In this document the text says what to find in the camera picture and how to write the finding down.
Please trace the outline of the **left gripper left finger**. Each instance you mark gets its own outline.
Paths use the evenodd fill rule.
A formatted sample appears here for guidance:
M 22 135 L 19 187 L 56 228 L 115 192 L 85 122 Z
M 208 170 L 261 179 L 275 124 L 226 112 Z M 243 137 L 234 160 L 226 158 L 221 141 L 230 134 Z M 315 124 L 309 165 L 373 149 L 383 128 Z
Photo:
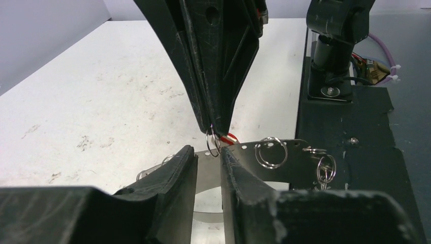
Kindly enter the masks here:
M 1 189 L 1 243 L 190 243 L 198 157 L 186 145 L 107 194 L 94 187 Z

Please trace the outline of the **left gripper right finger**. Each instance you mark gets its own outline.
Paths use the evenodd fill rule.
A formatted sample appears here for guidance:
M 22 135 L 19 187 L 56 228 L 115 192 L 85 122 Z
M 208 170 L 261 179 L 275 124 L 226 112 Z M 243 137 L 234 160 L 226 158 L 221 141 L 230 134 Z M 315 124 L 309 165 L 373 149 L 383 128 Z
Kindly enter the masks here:
M 221 150 L 226 243 L 421 243 L 401 206 L 373 191 L 314 190 L 316 155 L 275 146 L 277 169 Z

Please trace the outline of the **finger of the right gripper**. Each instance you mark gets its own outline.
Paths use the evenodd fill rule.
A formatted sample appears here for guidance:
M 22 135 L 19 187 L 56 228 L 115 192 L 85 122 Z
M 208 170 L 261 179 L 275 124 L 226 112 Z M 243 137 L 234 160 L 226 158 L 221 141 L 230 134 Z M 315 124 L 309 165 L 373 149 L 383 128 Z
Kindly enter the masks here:
M 206 133 L 210 121 L 198 86 L 181 1 L 134 0 L 134 3 L 167 52 L 186 89 L 199 129 Z
M 226 135 L 259 50 L 265 1 L 180 1 L 190 74 L 183 79 L 199 129 Z

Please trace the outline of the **metal key holder ring plate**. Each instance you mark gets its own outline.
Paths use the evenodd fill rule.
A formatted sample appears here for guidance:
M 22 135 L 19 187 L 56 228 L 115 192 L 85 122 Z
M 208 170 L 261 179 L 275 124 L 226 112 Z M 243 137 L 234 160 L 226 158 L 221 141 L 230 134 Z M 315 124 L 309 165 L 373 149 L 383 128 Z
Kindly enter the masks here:
M 219 139 L 216 143 L 214 149 L 196 152 L 199 158 L 196 195 L 220 188 L 219 149 L 223 146 L 248 172 L 262 181 L 282 182 L 289 190 L 326 190 L 336 175 L 334 157 L 304 140 L 266 137 L 234 145 Z

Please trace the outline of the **red tagged key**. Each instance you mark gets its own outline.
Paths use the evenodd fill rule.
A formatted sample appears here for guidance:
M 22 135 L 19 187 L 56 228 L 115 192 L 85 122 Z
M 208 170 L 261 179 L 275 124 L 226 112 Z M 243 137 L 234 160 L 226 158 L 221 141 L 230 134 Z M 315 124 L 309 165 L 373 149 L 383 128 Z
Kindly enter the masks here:
M 237 139 L 237 137 L 231 133 L 228 133 L 224 136 L 220 136 L 219 140 L 227 145 L 239 144 L 239 140 Z

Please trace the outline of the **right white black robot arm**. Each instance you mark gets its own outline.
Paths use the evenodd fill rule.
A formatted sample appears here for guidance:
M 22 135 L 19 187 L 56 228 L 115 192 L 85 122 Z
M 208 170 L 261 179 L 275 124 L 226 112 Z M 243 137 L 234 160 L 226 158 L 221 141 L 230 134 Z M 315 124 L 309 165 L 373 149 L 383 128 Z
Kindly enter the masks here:
M 346 73 L 368 36 L 373 1 L 311 1 L 307 27 L 319 35 L 320 84 Z M 268 22 L 265 1 L 136 1 L 186 89 L 203 133 L 229 133 L 234 105 Z

